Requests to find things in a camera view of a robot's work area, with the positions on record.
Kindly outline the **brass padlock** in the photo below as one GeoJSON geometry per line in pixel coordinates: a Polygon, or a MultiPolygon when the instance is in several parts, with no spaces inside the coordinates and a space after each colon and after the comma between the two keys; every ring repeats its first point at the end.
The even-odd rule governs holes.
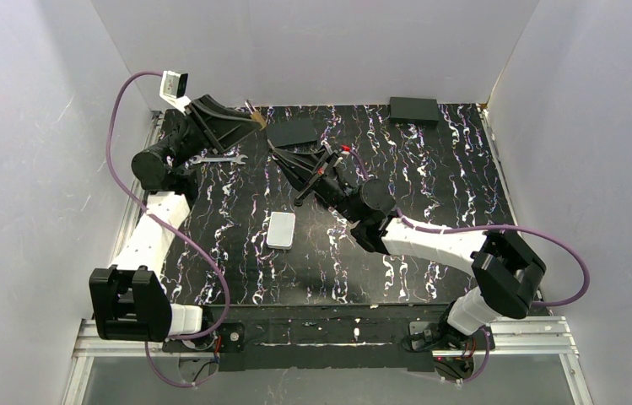
{"type": "Polygon", "coordinates": [[[251,116],[251,119],[257,122],[260,125],[260,128],[262,130],[265,129],[267,126],[267,122],[266,122],[266,119],[260,113],[260,111],[249,100],[244,100],[244,105],[246,109],[248,110],[251,116]]]}

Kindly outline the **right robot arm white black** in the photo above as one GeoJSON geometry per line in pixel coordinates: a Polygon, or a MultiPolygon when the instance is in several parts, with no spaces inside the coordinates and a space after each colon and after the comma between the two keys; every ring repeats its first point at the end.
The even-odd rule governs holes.
{"type": "Polygon", "coordinates": [[[459,348],[492,321],[528,316],[546,267],[515,227],[453,229],[408,219],[385,181],[367,176],[355,185],[346,179],[341,162],[351,153],[347,147],[323,145],[301,153],[270,146],[269,151],[298,192],[294,205],[314,195],[353,225],[350,233],[364,250],[417,257],[475,278],[476,288],[452,301],[435,324],[403,339],[409,351],[459,348]]]}

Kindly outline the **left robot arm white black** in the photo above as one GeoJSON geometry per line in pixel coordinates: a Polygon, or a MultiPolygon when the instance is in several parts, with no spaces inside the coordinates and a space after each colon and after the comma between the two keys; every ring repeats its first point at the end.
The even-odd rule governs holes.
{"type": "Polygon", "coordinates": [[[108,267],[97,267],[89,276],[98,336],[103,340],[159,343],[220,334],[228,306],[208,323],[201,306],[170,303],[159,281],[172,241],[189,241],[179,230],[188,215],[186,196],[157,192],[139,206],[142,215],[126,244],[108,267]]]}

